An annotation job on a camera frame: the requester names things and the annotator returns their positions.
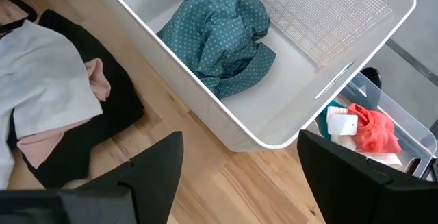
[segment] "black cloth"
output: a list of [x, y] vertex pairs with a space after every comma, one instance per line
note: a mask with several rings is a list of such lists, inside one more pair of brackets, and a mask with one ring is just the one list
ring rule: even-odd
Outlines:
[[[38, 169], [32, 167], [23, 156], [29, 170], [45, 188], [61, 188], [71, 180], [88, 176], [91, 148], [142, 118], [143, 105], [126, 71], [82, 26], [51, 10], [47, 10], [41, 16], [39, 24], [67, 37], [77, 48], [84, 62], [100, 58], [103, 62], [103, 74], [111, 84], [110, 96], [105, 102], [101, 102], [103, 114], [67, 131]], [[14, 123], [11, 122], [8, 144], [15, 148], [16, 143]]]

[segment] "hardwood floor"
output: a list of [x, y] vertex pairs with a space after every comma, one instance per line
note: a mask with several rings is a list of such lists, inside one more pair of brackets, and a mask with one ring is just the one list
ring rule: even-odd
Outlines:
[[[93, 149], [89, 179], [181, 130], [183, 173], [168, 223], [323, 223], [296, 146], [259, 153], [227, 150], [150, 67], [102, 0], [25, 1], [40, 14], [50, 8], [94, 34], [131, 76], [145, 105], [141, 121]], [[19, 152], [14, 155], [10, 189], [42, 188]]]

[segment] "pile of clothes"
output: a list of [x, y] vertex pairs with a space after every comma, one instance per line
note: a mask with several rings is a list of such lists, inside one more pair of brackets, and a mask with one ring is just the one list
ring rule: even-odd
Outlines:
[[185, 0], [157, 33], [218, 98], [258, 83], [276, 54], [263, 43], [270, 19], [260, 0]]
[[18, 147], [46, 188], [88, 176], [93, 146], [143, 116], [125, 70], [83, 27], [54, 11], [0, 38], [0, 189]]
[[402, 166], [394, 123], [381, 112], [332, 101], [320, 115], [320, 127], [325, 138], [339, 145], [396, 169]]

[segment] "white laundry basket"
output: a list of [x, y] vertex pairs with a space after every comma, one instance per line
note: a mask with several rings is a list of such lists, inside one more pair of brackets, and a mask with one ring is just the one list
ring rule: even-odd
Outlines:
[[412, 12], [415, 0], [261, 0], [277, 54], [255, 86], [218, 100], [155, 35], [183, 0], [104, 0], [152, 67], [232, 151], [290, 145]]

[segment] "pink clothing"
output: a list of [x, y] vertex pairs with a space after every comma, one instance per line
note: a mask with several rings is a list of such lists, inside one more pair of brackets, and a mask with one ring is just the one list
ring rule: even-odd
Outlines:
[[[99, 101], [106, 101], [110, 95], [111, 85], [103, 75], [102, 60], [96, 58], [85, 63], [88, 79], [93, 94]], [[88, 120], [76, 122], [67, 126], [41, 132], [24, 138], [19, 138], [17, 147], [26, 156], [29, 163], [37, 169], [61, 141], [64, 132], [87, 123]]]
[[106, 101], [111, 92], [111, 85], [103, 75], [102, 60], [96, 58], [85, 63], [87, 68], [88, 79], [90, 80], [90, 87], [94, 95], [100, 101]]

